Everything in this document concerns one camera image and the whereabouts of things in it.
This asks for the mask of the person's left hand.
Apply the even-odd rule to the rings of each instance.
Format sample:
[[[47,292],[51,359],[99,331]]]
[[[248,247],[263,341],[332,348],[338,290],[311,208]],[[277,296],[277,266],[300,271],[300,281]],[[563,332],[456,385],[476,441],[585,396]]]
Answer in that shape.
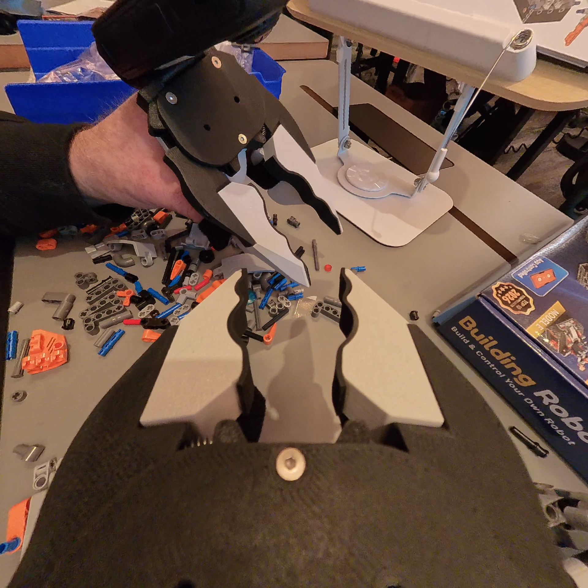
[[[91,205],[166,208],[202,221],[164,163],[164,149],[148,133],[147,116],[136,97],[134,93],[112,114],[74,136],[69,161],[77,188]]]

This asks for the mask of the blue storage bin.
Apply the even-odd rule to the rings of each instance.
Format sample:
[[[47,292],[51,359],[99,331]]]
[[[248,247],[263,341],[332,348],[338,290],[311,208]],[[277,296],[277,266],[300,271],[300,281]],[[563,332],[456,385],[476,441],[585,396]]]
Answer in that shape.
[[[94,37],[90,21],[20,20],[33,72],[37,78],[73,61],[88,48]],[[15,113],[38,123],[91,123],[112,107],[117,107],[134,88],[121,80],[9,84],[8,99]]]

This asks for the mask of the blue robot kit box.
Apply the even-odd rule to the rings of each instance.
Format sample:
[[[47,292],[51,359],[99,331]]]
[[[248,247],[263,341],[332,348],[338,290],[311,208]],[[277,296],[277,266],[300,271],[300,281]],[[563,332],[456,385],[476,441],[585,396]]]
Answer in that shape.
[[[433,323],[587,481],[587,218]]]

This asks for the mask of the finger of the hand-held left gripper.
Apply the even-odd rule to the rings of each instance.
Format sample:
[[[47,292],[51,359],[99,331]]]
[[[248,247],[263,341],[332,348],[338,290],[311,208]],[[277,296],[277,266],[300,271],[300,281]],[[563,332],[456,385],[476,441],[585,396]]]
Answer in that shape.
[[[333,189],[321,175],[312,155],[279,125],[263,146],[263,167],[276,180],[290,184],[335,234],[342,225],[334,208]]]
[[[218,193],[243,227],[234,233],[240,247],[305,287],[311,285],[307,267],[292,252],[288,240],[270,225],[265,202],[253,185],[229,183]]]

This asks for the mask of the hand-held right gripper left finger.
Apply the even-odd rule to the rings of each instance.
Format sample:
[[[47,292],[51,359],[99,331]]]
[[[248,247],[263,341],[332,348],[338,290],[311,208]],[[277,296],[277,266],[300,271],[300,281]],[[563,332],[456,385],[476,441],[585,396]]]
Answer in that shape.
[[[228,278],[180,321],[140,423],[189,422],[212,437],[218,422],[237,420],[259,440],[265,399],[254,386],[247,344],[246,270]]]

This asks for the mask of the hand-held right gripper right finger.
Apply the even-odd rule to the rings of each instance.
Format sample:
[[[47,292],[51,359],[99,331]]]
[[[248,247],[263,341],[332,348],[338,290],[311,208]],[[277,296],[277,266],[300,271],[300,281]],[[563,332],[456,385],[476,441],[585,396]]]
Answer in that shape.
[[[351,270],[341,270],[332,386],[338,442],[401,442],[400,425],[442,430],[444,416],[407,321]]]

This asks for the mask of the tan wooden board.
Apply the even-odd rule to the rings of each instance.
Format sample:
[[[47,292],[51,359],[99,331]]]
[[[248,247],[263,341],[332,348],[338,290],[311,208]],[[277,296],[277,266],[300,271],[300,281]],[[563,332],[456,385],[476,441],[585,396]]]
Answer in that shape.
[[[336,35],[377,48],[410,63],[460,82],[479,87],[485,74],[445,56],[440,56],[314,10],[308,1],[289,1],[287,9],[305,23]],[[511,82],[493,74],[484,87],[499,97],[533,109],[561,112],[587,106],[587,74],[570,67],[540,60],[522,81]]]

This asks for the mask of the orange wedge piece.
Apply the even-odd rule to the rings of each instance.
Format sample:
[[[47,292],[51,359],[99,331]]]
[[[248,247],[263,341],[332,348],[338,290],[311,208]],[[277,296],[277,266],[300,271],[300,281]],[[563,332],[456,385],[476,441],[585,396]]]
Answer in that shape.
[[[1,544],[1,553],[11,553],[22,548],[31,498],[15,504],[9,511],[6,539]]]

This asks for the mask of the black pin piece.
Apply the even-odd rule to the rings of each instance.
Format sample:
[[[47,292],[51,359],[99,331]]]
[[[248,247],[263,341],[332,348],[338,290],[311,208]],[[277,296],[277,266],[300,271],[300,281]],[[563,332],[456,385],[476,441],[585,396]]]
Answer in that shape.
[[[524,432],[519,430],[517,427],[510,426],[508,430],[515,439],[517,439],[522,445],[524,445],[537,457],[544,459],[549,455],[549,451],[546,448],[540,445],[539,442],[528,437],[526,434],[524,434]]]

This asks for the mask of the white book stand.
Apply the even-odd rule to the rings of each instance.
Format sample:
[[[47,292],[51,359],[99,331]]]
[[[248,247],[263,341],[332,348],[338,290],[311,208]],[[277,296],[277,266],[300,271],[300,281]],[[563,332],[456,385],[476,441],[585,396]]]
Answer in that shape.
[[[313,10],[440,55],[486,74],[495,68],[514,81],[528,77],[536,64],[533,31],[525,24],[476,14],[465,1],[309,1]],[[422,176],[382,158],[350,138],[351,48],[339,38],[339,141],[323,144],[327,187],[337,211],[379,243],[404,246],[452,207],[452,198],[434,185],[447,147],[465,117],[474,88],[465,85],[445,135]]]

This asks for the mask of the orange studded panel piece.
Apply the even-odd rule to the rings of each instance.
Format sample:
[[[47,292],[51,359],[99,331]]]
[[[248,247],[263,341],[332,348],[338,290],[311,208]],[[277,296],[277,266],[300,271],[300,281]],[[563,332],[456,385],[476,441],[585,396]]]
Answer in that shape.
[[[21,367],[30,375],[46,372],[62,366],[68,361],[68,344],[66,337],[47,330],[32,331],[28,356],[24,357]]]

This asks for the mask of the person's left forearm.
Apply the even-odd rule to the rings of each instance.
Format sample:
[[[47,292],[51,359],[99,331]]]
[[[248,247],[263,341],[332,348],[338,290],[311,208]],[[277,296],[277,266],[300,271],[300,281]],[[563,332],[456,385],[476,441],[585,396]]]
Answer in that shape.
[[[1,112],[1,238],[107,223],[85,201],[70,172],[70,143],[83,128]]]

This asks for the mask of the instruction booklet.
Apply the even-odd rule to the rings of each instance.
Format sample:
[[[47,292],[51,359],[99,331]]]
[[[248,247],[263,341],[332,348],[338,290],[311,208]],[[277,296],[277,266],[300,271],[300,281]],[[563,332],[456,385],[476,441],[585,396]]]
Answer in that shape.
[[[513,1],[538,54],[587,66],[587,1]]]

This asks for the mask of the pile of plastic building pieces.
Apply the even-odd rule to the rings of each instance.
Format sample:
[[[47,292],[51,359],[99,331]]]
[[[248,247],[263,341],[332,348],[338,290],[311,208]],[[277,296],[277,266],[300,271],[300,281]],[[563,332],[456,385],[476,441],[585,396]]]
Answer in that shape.
[[[202,282],[198,255],[209,246],[185,219],[159,210],[138,210],[134,219],[153,216],[162,220],[153,225],[155,239],[131,232],[128,221],[116,233],[65,226],[16,241],[5,352],[13,388],[28,381],[65,387],[116,379],[157,337],[141,320],[181,314],[172,310],[175,293]],[[64,335],[68,361],[30,375],[21,363],[36,329]]]

